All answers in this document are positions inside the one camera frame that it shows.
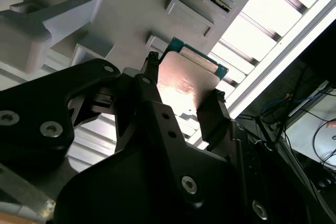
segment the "black metal bracket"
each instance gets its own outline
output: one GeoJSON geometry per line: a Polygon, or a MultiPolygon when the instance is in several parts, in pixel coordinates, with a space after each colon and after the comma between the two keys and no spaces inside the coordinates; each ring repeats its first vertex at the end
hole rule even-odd
{"type": "Polygon", "coordinates": [[[97,59],[2,91],[0,111],[9,117],[9,125],[0,125],[0,163],[38,167],[61,163],[74,139],[73,122],[80,115],[81,121],[97,115],[80,113],[87,109],[86,96],[119,75],[114,65],[97,59]],[[15,121],[6,111],[14,113],[15,121]]]}
{"type": "Polygon", "coordinates": [[[55,223],[240,219],[233,167],[186,144],[152,78],[136,75],[120,101],[117,152],[64,188],[55,223]],[[111,214],[111,209],[119,210],[111,214]]]}

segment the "screw hole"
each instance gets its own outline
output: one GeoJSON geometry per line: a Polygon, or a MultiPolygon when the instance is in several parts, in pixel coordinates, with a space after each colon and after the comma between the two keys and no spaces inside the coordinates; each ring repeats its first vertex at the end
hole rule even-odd
{"type": "Polygon", "coordinates": [[[166,114],[166,113],[162,113],[162,116],[163,116],[163,118],[165,118],[165,119],[170,119],[169,115],[166,114]]]}
{"type": "Polygon", "coordinates": [[[168,135],[169,135],[171,138],[176,138],[176,133],[173,132],[173,131],[168,131],[168,135]]]}
{"type": "Polygon", "coordinates": [[[186,181],[185,184],[190,189],[193,189],[193,187],[194,187],[193,183],[191,183],[190,181],[186,181]]]}
{"type": "Polygon", "coordinates": [[[50,132],[50,133],[55,133],[57,131],[57,128],[53,125],[49,125],[47,127],[47,131],[50,132]]]}
{"type": "Polygon", "coordinates": [[[2,121],[10,122],[10,121],[13,120],[13,116],[12,116],[12,115],[9,115],[9,114],[5,114],[5,115],[1,116],[1,120],[2,120],[2,121]]]}
{"type": "Polygon", "coordinates": [[[113,72],[114,71],[113,68],[111,68],[110,66],[105,66],[104,69],[106,71],[109,71],[109,72],[113,72]]]}

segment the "black cable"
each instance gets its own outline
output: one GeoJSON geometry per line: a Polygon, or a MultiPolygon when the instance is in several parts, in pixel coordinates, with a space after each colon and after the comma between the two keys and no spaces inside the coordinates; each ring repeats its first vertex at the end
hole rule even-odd
{"type": "Polygon", "coordinates": [[[330,158],[332,158],[332,157],[335,156],[335,155],[336,155],[336,149],[335,149],[332,153],[330,153],[330,154],[324,159],[323,162],[321,162],[321,164],[323,165],[323,167],[324,167],[324,165],[326,164],[326,161],[329,160],[330,158]]]}
{"type": "MultiPolygon", "coordinates": [[[[296,158],[296,156],[295,156],[295,154],[294,154],[292,145],[291,145],[291,143],[290,143],[290,140],[289,140],[289,137],[288,137],[286,131],[287,131],[287,125],[285,125],[285,131],[284,131],[284,134],[285,134],[285,138],[288,140],[288,145],[289,145],[290,151],[292,152],[294,159],[295,159],[296,162],[299,164],[299,166],[301,167],[302,171],[306,174],[305,169],[302,167],[301,163],[298,161],[298,159],[296,158]]],[[[318,198],[318,196],[317,196],[317,194],[316,194],[316,191],[314,190],[313,182],[311,181],[311,179],[310,179],[308,176],[307,176],[307,178],[308,178],[310,187],[311,187],[311,189],[312,189],[312,191],[313,191],[313,193],[314,193],[315,199],[317,200],[317,202],[318,202],[319,204],[321,204],[320,199],[318,198]]]]}
{"type": "Polygon", "coordinates": [[[274,106],[272,106],[268,110],[266,110],[264,113],[260,114],[260,116],[266,117],[269,114],[274,113],[275,111],[277,111],[278,109],[280,109],[282,106],[284,106],[290,100],[291,100],[291,96],[289,95],[282,102],[279,102],[278,104],[275,104],[274,106]]]}
{"type": "Polygon", "coordinates": [[[315,114],[309,112],[308,110],[304,110],[304,109],[299,109],[299,110],[305,111],[305,112],[307,112],[308,114],[311,114],[311,115],[315,116],[316,118],[318,118],[318,119],[320,119],[320,120],[322,120],[322,121],[328,122],[328,120],[323,119],[323,118],[321,118],[321,117],[319,117],[319,116],[317,116],[317,115],[315,115],[315,114]]]}
{"type": "Polygon", "coordinates": [[[336,94],[330,94],[330,93],[326,93],[326,92],[320,92],[320,93],[322,93],[322,94],[326,94],[326,95],[330,95],[330,96],[332,96],[332,97],[336,97],[336,94]]]}
{"type": "Polygon", "coordinates": [[[320,130],[321,130],[327,123],[330,123],[330,122],[333,122],[333,121],[336,121],[336,118],[334,118],[334,119],[332,119],[332,120],[329,120],[329,121],[326,121],[326,122],[324,122],[320,127],[318,127],[318,129],[315,131],[314,136],[313,136],[312,146],[313,146],[313,150],[314,150],[315,155],[319,158],[320,161],[324,162],[324,164],[327,164],[327,165],[329,165],[329,166],[331,166],[331,167],[336,167],[335,165],[331,165],[331,164],[325,162],[324,159],[322,159],[322,158],[319,156],[319,154],[317,153],[316,148],[315,148],[315,141],[316,141],[316,136],[317,136],[317,134],[319,133],[319,131],[320,131],[320,130]]]}

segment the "wire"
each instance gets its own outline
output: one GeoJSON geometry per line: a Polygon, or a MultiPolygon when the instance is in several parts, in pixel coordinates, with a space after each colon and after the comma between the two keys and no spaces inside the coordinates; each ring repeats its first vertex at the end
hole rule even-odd
{"type": "MultiPolygon", "coordinates": [[[[295,159],[296,162],[299,164],[299,166],[301,167],[301,169],[302,169],[302,171],[304,172],[304,174],[306,174],[305,169],[302,167],[301,163],[298,161],[298,159],[296,158],[296,156],[295,156],[295,154],[294,154],[292,145],[291,145],[291,143],[290,143],[290,140],[289,140],[289,137],[288,137],[286,131],[287,131],[287,126],[285,125],[285,128],[284,128],[283,133],[285,134],[285,138],[288,140],[288,145],[289,145],[290,151],[292,152],[294,159],[295,159]]],[[[317,194],[316,194],[316,191],[315,191],[315,189],[314,189],[313,182],[311,181],[311,179],[310,179],[308,176],[307,176],[307,178],[308,178],[308,181],[309,181],[311,190],[312,190],[313,193],[314,193],[315,199],[317,200],[317,202],[318,202],[319,204],[321,204],[320,199],[318,198],[318,196],[317,196],[317,194]]]]}
{"type": "MultiPolygon", "coordinates": [[[[312,99],[315,99],[315,98],[320,97],[322,94],[323,94],[322,92],[319,92],[319,93],[315,94],[315,95],[312,96],[312,97],[308,97],[308,98],[305,98],[305,99],[300,99],[300,100],[297,100],[297,101],[294,101],[294,102],[309,101],[309,100],[312,100],[312,99]]],[[[286,101],[288,101],[288,100],[290,100],[290,99],[291,99],[291,98],[289,98],[289,99],[283,99],[283,100],[277,100],[277,101],[272,101],[272,102],[268,103],[268,104],[262,109],[260,115],[265,114],[265,112],[267,112],[267,109],[268,109],[271,105],[273,105],[274,103],[286,102],[286,101]]]]}
{"type": "Polygon", "coordinates": [[[322,159],[319,154],[317,153],[316,151],[316,147],[315,147],[315,141],[316,141],[316,136],[317,134],[319,133],[319,131],[327,124],[327,123],[330,123],[330,122],[333,122],[333,121],[336,121],[336,118],[332,119],[332,120],[329,120],[329,121],[326,121],[324,122],[320,127],[318,127],[318,129],[315,131],[314,133],[314,136],[313,136],[313,140],[312,140],[312,146],[313,146],[313,150],[314,150],[314,153],[315,155],[319,158],[320,161],[324,162],[324,164],[327,164],[331,167],[336,167],[335,165],[332,165],[332,164],[329,164],[327,163],[327,161],[324,161],[324,159],[322,159]]]}
{"type": "Polygon", "coordinates": [[[305,111],[305,112],[307,112],[308,114],[311,114],[311,115],[315,116],[316,118],[318,118],[318,119],[320,119],[320,120],[322,120],[322,121],[328,122],[328,120],[323,119],[323,118],[321,118],[321,117],[319,117],[319,116],[317,116],[317,115],[315,115],[315,114],[309,112],[308,110],[304,110],[304,109],[299,109],[299,110],[305,111]]]}
{"type": "Polygon", "coordinates": [[[332,97],[336,97],[336,94],[330,94],[330,93],[325,93],[325,92],[321,92],[321,94],[327,94],[327,95],[330,95],[332,97]]]}
{"type": "Polygon", "coordinates": [[[282,132],[284,131],[284,129],[286,128],[286,123],[287,123],[288,115],[289,115],[289,113],[292,111],[293,103],[294,103],[295,98],[296,98],[296,96],[297,96],[297,92],[298,92],[298,90],[299,90],[300,83],[301,83],[301,81],[303,80],[303,77],[304,77],[304,75],[305,75],[306,70],[307,70],[307,67],[305,67],[305,68],[301,71],[301,74],[300,74],[300,76],[299,76],[299,78],[298,78],[298,81],[297,81],[296,84],[295,84],[295,87],[294,87],[294,90],[293,90],[293,96],[292,96],[292,99],[289,101],[289,104],[288,104],[288,106],[287,106],[287,110],[286,110],[286,112],[284,113],[284,115],[285,115],[284,118],[285,118],[285,119],[284,119],[283,123],[280,125],[280,130],[279,130],[279,132],[278,132],[278,134],[277,134],[277,137],[276,137],[276,139],[275,139],[275,143],[278,143],[278,142],[280,141],[281,134],[282,134],[282,132]]]}
{"type": "Polygon", "coordinates": [[[331,157],[335,156],[335,155],[336,155],[336,149],[335,149],[332,153],[330,153],[330,154],[324,159],[323,162],[321,162],[321,164],[323,165],[323,167],[324,167],[324,165],[326,164],[326,161],[327,161],[328,159],[330,159],[331,157]]]}

